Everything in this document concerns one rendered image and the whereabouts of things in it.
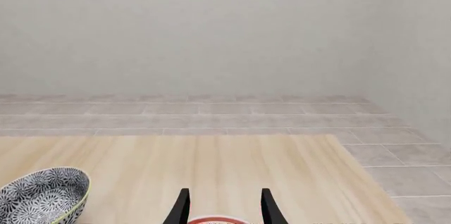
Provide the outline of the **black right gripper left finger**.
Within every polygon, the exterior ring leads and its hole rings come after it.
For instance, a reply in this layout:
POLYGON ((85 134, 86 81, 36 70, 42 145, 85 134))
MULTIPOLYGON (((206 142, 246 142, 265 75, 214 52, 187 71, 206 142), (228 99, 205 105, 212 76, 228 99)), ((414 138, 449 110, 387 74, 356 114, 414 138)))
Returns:
POLYGON ((162 224, 188 224, 190 214, 190 191, 182 188, 175 203, 162 224))

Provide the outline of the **black and white patterned bowl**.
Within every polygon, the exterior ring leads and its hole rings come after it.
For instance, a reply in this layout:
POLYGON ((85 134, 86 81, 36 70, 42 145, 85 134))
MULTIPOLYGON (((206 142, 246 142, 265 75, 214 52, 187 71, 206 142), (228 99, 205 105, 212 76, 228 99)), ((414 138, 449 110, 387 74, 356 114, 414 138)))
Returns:
POLYGON ((45 168, 0 187, 0 224, 76 224, 91 180, 70 166, 45 168))

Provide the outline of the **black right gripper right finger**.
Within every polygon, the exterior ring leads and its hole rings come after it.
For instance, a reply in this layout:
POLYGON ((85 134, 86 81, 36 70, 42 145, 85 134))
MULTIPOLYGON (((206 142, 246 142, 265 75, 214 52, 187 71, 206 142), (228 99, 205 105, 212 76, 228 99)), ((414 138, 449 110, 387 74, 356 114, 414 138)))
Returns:
POLYGON ((261 214, 264 224, 289 224, 278 208, 269 188, 261 190, 261 214))

